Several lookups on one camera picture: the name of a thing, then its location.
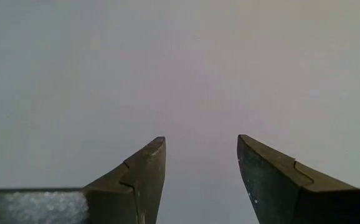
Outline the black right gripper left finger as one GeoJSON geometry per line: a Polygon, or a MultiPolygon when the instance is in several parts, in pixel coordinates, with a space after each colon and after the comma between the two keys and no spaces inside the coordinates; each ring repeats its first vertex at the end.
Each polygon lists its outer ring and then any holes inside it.
{"type": "Polygon", "coordinates": [[[90,224],[156,224],[166,175],[159,136],[83,188],[90,224]]]}

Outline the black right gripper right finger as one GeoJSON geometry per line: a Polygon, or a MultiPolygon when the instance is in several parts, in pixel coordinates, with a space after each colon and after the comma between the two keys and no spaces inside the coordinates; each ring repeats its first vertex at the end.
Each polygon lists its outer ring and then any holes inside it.
{"type": "Polygon", "coordinates": [[[259,224],[291,224],[304,190],[326,193],[355,189],[244,134],[237,138],[237,157],[259,224]]]}

